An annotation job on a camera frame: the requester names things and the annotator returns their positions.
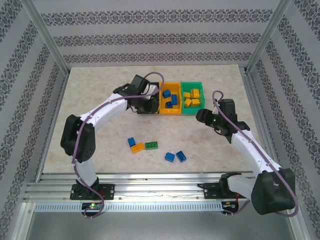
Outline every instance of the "wall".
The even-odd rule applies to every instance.
[[[292,1],[251,73],[278,160],[296,175],[312,239],[320,239],[319,16],[319,1]]]
[[[35,1],[71,67],[239,64],[279,0]]]
[[[33,182],[65,77],[18,0],[0,0],[0,240]]]

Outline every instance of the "yellow bin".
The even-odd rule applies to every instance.
[[[173,105],[172,108],[166,108],[166,102],[171,101],[171,96],[164,98],[162,92],[165,90],[169,90],[171,95],[176,95],[178,104]],[[184,102],[182,101],[180,82],[165,82],[159,96],[159,114],[181,114],[182,104],[184,104]]]

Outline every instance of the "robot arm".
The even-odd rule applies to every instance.
[[[289,168],[282,169],[278,163],[273,161],[255,140],[248,125],[244,121],[238,121],[235,103],[232,99],[219,100],[218,106],[228,119],[250,137],[250,141],[232,126],[220,112],[214,114],[211,110],[201,109],[197,112],[196,119],[214,128],[216,133],[224,136],[230,144],[236,147],[248,161],[255,176],[254,179],[249,179],[237,172],[224,174],[219,181],[220,188],[222,188],[221,191],[239,193],[246,197],[252,201],[253,207],[261,215],[293,209],[295,207],[294,199],[270,167],[270,164],[273,165],[275,170],[280,173],[293,192],[295,192],[295,175],[292,170]],[[269,163],[266,162],[252,142],[267,157]]]
[[[98,131],[113,117],[124,113],[131,107],[146,113],[156,113],[159,108],[159,102],[154,98],[151,98],[151,96],[141,98],[126,98],[114,102],[113,100],[125,96],[149,95],[154,93],[156,90],[158,90],[156,85],[151,84],[145,78],[136,75],[131,84],[125,84],[115,89],[111,96],[96,108],[82,114],[79,117],[70,115],[66,119],[60,145],[62,148],[64,148],[65,153],[72,157],[80,126],[83,124],[85,119],[88,118],[88,116],[91,116],[95,110],[99,109],[99,111],[92,115],[85,123],[75,157],[75,167],[78,175],[88,186],[92,187],[93,189],[98,189],[99,185],[99,179],[94,171],[92,162],[92,155],[96,149],[95,135],[98,133]],[[81,188],[82,191],[87,195],[94,195],[94,193],[90,192],[85,186],[83,186],[82,181],[79,181],[79,179],[76,181],[79,188]]]

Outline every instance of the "lego brick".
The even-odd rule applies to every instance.
[[[191,106],[192,107],[198,107],[200,105],[200,101],[199,99],[192,99],[192,102],[191,102]]]
[[[173,163],[174,160],[175,160],[175,155],[172,154],[172,153],[170,153],[170,152],[167,152],[167,153],[165,154],[164,159],[167,160],[167,161],[169,161],[169,162],[171,162],[171,163]]]
[[[197,88],[191,89],[191,98],[198,99],[200,97],[200,91]]]
[[[158,149],[157,141],[146,142],[144,145],[145,145],[145,150]]]
[[[172,105],[178,105],[178,98],[176,94],[171,95],[171,102],[172,102]]]
[[[162,92],[163,97],[166,99],[171,96],[170,90],[165,90]]]
[[[184,101],[184,107],[186,107],[186,108],[190,107],[191,103],[192,103],[191,99],[187,98]]]
[[[184,92],[184,93],[183,93],[183,97],[184,97],[184,100],[190,99],[190,98],[191,98],[190,92]]]
[[[173,107],[172,102],[171,102],[171,101],[167,101],[167,102],[165,103],[165,107],[166,107],[167,109],[172,109],[172,107]]]
[[[136,141],[135,141],[135,139],[133,137],[128,138],[128,143],[129,143],[130,148],[132,146],[136,145]]]
[[[175,155],[179,159],[180,163],[187,159],[187,157],[184,155],[182,151],[177,152]]]
[[[141,150],[145,149],[145,145],[140,142],[137,145],[134,145],[131,147],[132,152],[135,154],[137,152],[140,152]]]

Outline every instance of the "floor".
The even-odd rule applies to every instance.
[[[113,90],[133,77],[157,71],[168,82],[202,82],[205,107],[213,109],[212,92],[221,90],[233,99],[239,121],[245,121],[255,138],[257,129],[237,65],[74,67],[71,70],[47,153],[44,173],[73,173],[71,159],[60,147],[66,118],[80,116],[105,101]],[[160,82],[157,75],[148,78]],[[157,141],[159,148],[133,154],[128,138],[136,143]],[[164,159],[167,152],[183,151],[180,163]],[[138,115],[130,109],[114,117],[96,135],[93,164],[97,173],[204,173],[251,171],[240,152],[195,116]]]

